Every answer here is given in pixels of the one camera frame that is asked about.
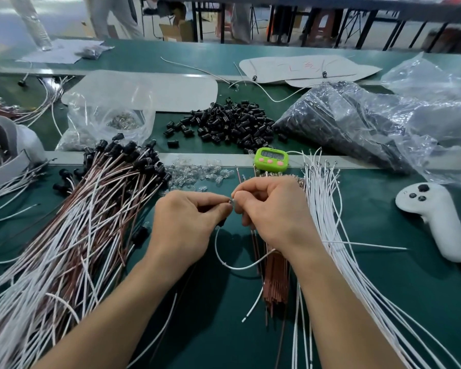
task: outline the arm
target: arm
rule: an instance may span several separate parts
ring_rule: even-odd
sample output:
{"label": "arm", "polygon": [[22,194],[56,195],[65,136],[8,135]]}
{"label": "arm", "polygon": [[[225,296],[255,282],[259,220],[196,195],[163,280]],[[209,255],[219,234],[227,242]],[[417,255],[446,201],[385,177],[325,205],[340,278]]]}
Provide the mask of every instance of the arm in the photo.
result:
{"label": "arm", "polygon": [[232,197],[243,225],[255,226],[292,265],[324,369],[405,367],[326,252],[295,178],[249,179]]}
{"label": "arm", "polygon": [[[180,191],[160,198],[145,256],[33,369],[124,369],[166,292],[203,256],[211,232],[232,211],[228,202],[217,194]],[[213,208],[200,213],[202,206]]]}

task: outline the green work table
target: green work table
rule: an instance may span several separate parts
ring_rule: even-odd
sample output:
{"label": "green work table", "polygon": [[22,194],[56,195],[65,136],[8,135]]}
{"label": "green work table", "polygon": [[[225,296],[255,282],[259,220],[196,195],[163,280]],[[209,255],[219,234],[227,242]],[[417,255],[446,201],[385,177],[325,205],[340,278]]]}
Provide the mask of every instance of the green work table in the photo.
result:
{"label": "green work table", "polygon": [[[130,40],[112,40],[107,41],[106,44],[116,48],[105,52],[98,61],[81,60],[74,65],[34,64],[32,69],[27,63],[14,61],[29,48],[18,47],[6,52],[0,56],[0,97],[9,103],[24,107],[39,105],[43,100],[44,91],[37,80],[30,77],[29,88],[26,89],[17,86],[17,81],[23,77],[23,73],[31,70],[33,74],[39,75],[70,74],[79,77],[98,69],[201,74],[193,69],[166,63],[160,59],[162,56],[183,64],[198,66],[216,75],[225,76],[227,80],[240,80],[234,62],[238,64],[242,59],[266,55],[307,54],[339,54],[359,64],[382,67],[383,70],[380,73],[364,80],[361,85],[370,91],[384,92],[386,90],[378,85],[381,75],[415,55],[415,53],[369,50]],[[441,68],[461,76],[461,55],[430,54],[426,57]],[[68,83],[67,89],[74,85],[76,80],[78,78]],[[285,98],[295,91],[283,84],[269,85],[266,88],[276,99]],[[258,87],[252,84],[247,86],[241,84],[239,90],[235,91],[220,81],[217,101],[223,103],[229,96],[234,101],[248,99],[258,102],[266,111],[267,116],[277,119],[299,98],[300,94],[286,101],[273,103]],[[61,103],[56,104],[55,117],[62,132],[67,128],[67,111],[67,106]],[[167,148],[166,139],[162,135],[166,123],[170,120],[179,120],[182,116],[183,114],[174,113],[156,115],[153,134],[150,138],[157,140],[157,150],[161,153],[171,151]],[[46,150],[54,150],[60,136],[53,125],[51,114],[44,114],[31,128],[38,133]],[[205,159],[215,159],[215,154],[220,154],[227,155],[224,165],[228,167],[249,166],[250,164],[249,161],[241,163],[242,152],[235,146],[229,147],[224,144],[215,146],[211,143],[202,143],[198,137],[187,140],[178,137],[178,139],[180,148],[176,152],[182,155],[186,153],[204,154],[200,155],[194,161],[195,163]],[[287,144],[278,141],[273,144],[284,150],[308,150],[309,148],[315,150],[319,146],[293,140],[289,140]],[[334,155],[332,150],[324,150],[324,153]],[[74,165],[79,163],[77,162],[79,158],[81,160],[81,155],[75,153],[62,153],[61,159],[65,164]],[[43,180],[38,181],[21,195],[20,199],[0,211],[0,217],[4,217],[31,204],[41,203],[40,206],[29,210],[27,214],[0,223],[0,260],[16,256],[27,240],[37,233],[46,222],[47,217],[51,217],[62,202],[62,198],[51,188],[54,182],[60,180],[57,174],[60,168],[59,166],[48,167],[48,174]],[[246,177],[254,175],[251,168],[240,168],[239,171]],[[290,172],[301,174],[299,169],[292,169]],[[361,269],[387,298],[432,333],[461,363],[461,267],[442,258],[430,232],[418,216],[403,213],[394,205],[394,197],[402,188],[422,181],[422,178],[420,176],[400,177],[372,167],[364,167],[342,169],[340,181],[344,206],[342,219],[351,241],[409,249],[409,251],[392,251],[355,248],[355,255]],[[236,177],[225,179],[220,187],[209,181],[200,181],[199,184],[208,186],[209,191],[228,195],[238,184],[238,180]],[[452,192],[461,218],[461,190]],[[0,205],[6,202],[6,199],[7,197],[0,199]],[[142,219],[151,223],[152,215],[153,211],[148,210],[146,217]],[[24,228],[28,229],[2,243]],[[226,369],[234,367],[273,368],[275,366],[283,313],[276,313],[273,319],[269,319],[268,326],[265,326],[264,303],[261,301],[246,322],[241,323],[258,295],[261,280],[255,269],[238,273],[223,267],[215,256],[213,239],[212,236],[211,246],[203,259],[197,263],[194,270],[190,269],[191,276],[186,274],[164,299],[150,321],[135,356],[154,338],[166,321],[174,292],[178,291],[179,302],[158,348],[152,347],[133,368],[198,367],[207,369],[221,367]],[[253,259],[251,243],[249,229],[242,227],[240,217],[233,213],[219,234],[218,246],[222,259],[235,267],[250,264]],[[129,269],[141,259],[147,245],[148,242],[143,248],[135,251],[129,261]],[[294,305],[295,287],[291,287],[289,299],[291,300],[290,305]],[[294,309],[289,307],[285,314],[286,327],[280,368],[290,365],[294,312]],[[415,331],[441,358],[447,369],[456,368],[430,338],[418,328],[415,328]],[[299,334],[298,364],[304,366],[301,334]],[[415,348],[421,347],[413,339],[409,340]],[[426,355],[424,358],[429,360],[431,366],[436,367]],[[316,350],[313,364],[316,368],[320,367]]]}

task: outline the person's left hand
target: person's left hand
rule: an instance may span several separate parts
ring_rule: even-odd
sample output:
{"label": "person's left hand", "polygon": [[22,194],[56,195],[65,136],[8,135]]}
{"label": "person's left hand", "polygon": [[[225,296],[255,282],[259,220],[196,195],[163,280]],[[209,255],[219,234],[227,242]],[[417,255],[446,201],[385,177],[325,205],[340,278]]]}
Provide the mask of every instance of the person's left hand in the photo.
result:
{"label": "person's left hand", "polygon": [[224,195],[178,190],[157,201],[144,261],[157,268],[167,286],[205,254],[210,234],[233,210],[229,202]]}

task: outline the person's right hand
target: person's right hand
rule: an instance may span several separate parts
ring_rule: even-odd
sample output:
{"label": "person's right hand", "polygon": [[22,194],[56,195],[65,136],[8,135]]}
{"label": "person's right hand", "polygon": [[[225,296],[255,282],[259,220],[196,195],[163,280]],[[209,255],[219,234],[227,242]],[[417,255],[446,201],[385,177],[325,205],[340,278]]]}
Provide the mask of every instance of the person's right hand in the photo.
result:
{"label": "person's right hand", "polygon": [[232,193],[242,225],[254,226],[261,238],[289,261],[302,249],[322,246],[309,212],[306,194],[293,176],[246,180]]}

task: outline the hand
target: hand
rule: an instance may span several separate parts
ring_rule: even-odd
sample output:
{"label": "hand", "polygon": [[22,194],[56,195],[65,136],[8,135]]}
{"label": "hand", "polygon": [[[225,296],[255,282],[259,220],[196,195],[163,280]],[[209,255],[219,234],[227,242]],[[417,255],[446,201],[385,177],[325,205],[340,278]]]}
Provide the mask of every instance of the hand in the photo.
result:
{"label": "hand", "polygon": [[168,287],[205,254],[210,234],[232,212],[229,202],[224,195],[178,190],[157,201],[144,260],[157,268]]}
{"label": "hand", "polygon": [[322,243],[306,201],[293,176],[257,177],[246,180],[232,193],[242,225],[254,226],[261,238],[289,261],[301,248]]}

